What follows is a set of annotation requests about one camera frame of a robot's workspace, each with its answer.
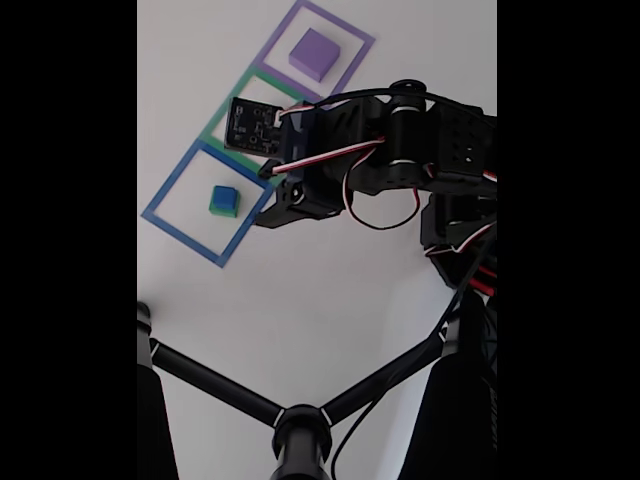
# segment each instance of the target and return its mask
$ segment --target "purple cube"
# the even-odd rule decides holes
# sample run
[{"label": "purple cube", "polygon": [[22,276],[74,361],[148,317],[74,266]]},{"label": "purple cube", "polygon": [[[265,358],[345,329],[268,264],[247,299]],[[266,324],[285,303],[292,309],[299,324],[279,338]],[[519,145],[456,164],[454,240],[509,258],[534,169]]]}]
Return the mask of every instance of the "purple cube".
[{"label": "purple cube", "polygon": [[310,28],[291,50],[289,63],[316,82],[321,82],[339,56],[340,45]]}]

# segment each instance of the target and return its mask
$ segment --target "blue tape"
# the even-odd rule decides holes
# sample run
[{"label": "blue tape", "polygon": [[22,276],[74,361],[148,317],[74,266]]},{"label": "blue tape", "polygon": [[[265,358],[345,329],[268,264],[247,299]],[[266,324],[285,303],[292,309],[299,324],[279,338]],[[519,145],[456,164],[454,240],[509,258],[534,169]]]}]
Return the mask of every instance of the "blue tape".
[{"label": "blue tape", "polygon": [[[244,219],[244,221],[242,222],[242,225],[240,225],[235,235],[233,236],[229,244],[225,247],[224,251],[220,255],[218,255],[215,252],[212,252],[207,247],[197,242],[196,240],[191,238],[189,235],[181,232],[180,230],[175,228],[173,225],[170,225],[169,223],[167,223],[166,221],[164,221],[163,219],[161,219],[155,214],[155,209],[158,208],[158,205],[160,205],[162,200],[164,200],[164,198],[167,196],[167,194],[169,193],[173,185],[175,185],[178,178],[180,178],[180,175],[182,175],[182,173],[184,172],[185,168],[187,168],[187,166],[189,165],[193,157],[200,150],[211,155],[214,159],[219,160],[229,168],[235,170],[243,177],[251,180],[253,183],[255,183],[256,185],[264,189],[264,192],[262,192],[262,195],[260,196],[256,204],[253,206],[253,208],[251,209],[251,212],[249,212],[249,215],[247,216],[247,218]],[[240,244],[240,241],[242,241],[244,236],[249,231],[249,227],[251,227],[251,225],[253,224],[253,221],[256,215],[260,212],[260,210],[262,210],[262,208],[264,208],[265,204],[269,201],[269,198],[271,197],[272,193],[273,193],[273,185],[271,185],[271,183],[261,179],[254,172],[249,170],[247,167],[236,162],[231,157],[228,157],[220,150],[213,148],[212,146],[203,142],[202,140],[196,140],[195,142],[193,142],[193,145],[191,145],[189,150],[187,150],[187,152],[184,154],[184,156],[180,160],[180,163],[178,163],[176,168],[173,169],[173,172],[171,172],[171,175],[169,175],[169,178],[165,180],[162,187],[160,187],[160,190],[158,190],[158,193],[154,195],[153,199],[151,200],[147,208],[144,209],[141,216],[142,218],[149,221],[150,223],[152,223],[153,225],[155,225],[165,233],[171,235],[173,238],[175,238],[182,244],[186,245],[193,251],[199,253],[206,259],[212,261],[213,263],[218,265],[220,268],[222,268],[225,266],[225,264],[231,257],[231,254],[235,251],[237,246]]]}]

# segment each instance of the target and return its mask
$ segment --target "green tape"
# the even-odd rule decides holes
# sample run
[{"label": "green tape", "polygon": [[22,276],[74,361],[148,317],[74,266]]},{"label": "green tape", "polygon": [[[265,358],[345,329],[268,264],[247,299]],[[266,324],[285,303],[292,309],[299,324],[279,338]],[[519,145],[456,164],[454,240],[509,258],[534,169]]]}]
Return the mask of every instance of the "green tape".
[{"label": "green tape", "polygon": [[[233,87],[229,95],[227,95],[227,98],[225,99],[223,104],[220,105],[218,110],[216,110],[216,113],[213,114],[213,117],[211,117],[211,120],[209,120],[209,123],[207,123],[206,127],[204,127],[204,129],[202,130],[198,138],[203,142],[209,144],[213,148],[216,148],[224,152],[226,155],[233,158],[240,165],[247,167],[252,172],[258,173],[262,165],[251,160],[250,158],[246,157],[240,152],[227,150],[224,147],[224,143],[212,135],[213,130],[220,123],[225,113],[227,113],[231,98],[237,97],[238,95],[240,95],[242,90],[244,90],[244,87],[246,87],[247,83],[249,83],[249,80],[251,80],[251,78],[253,78],[254,76],[259,78],[260,80],[267,82],[269,85],[271,85],[274,88],[277,88],[281,92],[287,94],[297,102],[302,101],[304,98],[300,92],[294,90],[288,85],[285,85],[280,80],[277,80],[273,78],[271,75],[258,70],[255,66],[250,66],[249,68],[247,68],[244,74],[240,77],[240,80],[238,80],[238,83],[236,83],[236,85]],[[282,181],[284,177],[285,175],[278,175],[273,177],[271,180],[269,180],[269,182],[275,187]]]}]

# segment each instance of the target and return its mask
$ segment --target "small cube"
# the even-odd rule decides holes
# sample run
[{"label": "small cube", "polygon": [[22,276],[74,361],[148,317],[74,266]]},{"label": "small cube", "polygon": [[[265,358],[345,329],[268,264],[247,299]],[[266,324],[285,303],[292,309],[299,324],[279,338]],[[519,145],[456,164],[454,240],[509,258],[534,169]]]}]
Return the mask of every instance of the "small cube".
[{"label": "small cube", "polygon": [[310,28],[291,50],[289,63],[316,82],[321,82],[339,56],[340,45]]},{"label": "small cube", "polygon": [[214,215],[235,218],[238,215],[240,193],[233,187],[216,185],[213,187],[209,211]]}]

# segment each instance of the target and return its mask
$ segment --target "purple square outline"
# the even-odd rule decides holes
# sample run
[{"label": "purple square outline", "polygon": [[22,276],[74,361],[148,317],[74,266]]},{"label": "purple square outline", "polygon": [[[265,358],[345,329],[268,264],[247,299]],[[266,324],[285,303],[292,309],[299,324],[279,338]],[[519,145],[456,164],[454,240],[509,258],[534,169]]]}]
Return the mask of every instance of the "purple square outline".
[{"label": "purple square outline", "polygon": [[311,3],[309,0],[296,1],[293,7],[291,7],[291,10],[289,10],[289,12],[287,12],[285,17],[282,19],[282,22],[280,22],[280,25],[278,25],[278,28],[276,28],[275,31],[271,34],[271,36],[269,37],[269,40],[267,40],[267,43],[265,43],[264,47],[262,47],[260,52],[258,52],[258,55],[252,62],[252,65],[257,66],[262,71],[280,80],[282,83],[289,85],[292,88],[295,88],[300,93],[302,93],[305,97],[307,97],[307,100],[317,102],[324,97],[321,97],[319,94],[315,93],[313,90],[310,90],[304,85],[300,85],[298,82],[296,82],[292,78],[289,78],[284,73],[281,73],[275,68],[264,63],[265,58],[267,57],[267,55],[269,54],[273,46],[276,44],[280,36],[282,36],[282,33],[287,29],[289,24],[292,22],[292,20],[294,19],[294,17],[297,15],[297,13],[300,11],[302,7],[308,8],[313,13],[320,15],[323,18],[326,18],[330,22],[338,25],[343,30],[346,30],[352,35],[364,40],[364,44],[362,45],[362,48],[360,48],[360,50],[358,51],[355,58],[353,59],[353,61],[351,62],[347,70],[344,72],[340,80],[338,80],[338,83],[332,90],[331,95],[342,92],[344,87],[347,85],[347,82],[351,79],[356,69],[362,63],[362,60],[364,60],[364,57],[369,52],[371,45],[373,45],[373,42],[375,42],[376,39],[373,38],[371,35],[364,33],[362,30],[354,27],[353,25],[345,22],[344,20],[336,17],[332,13],[327,12],[323,8],[320,8],[315,3]]}]

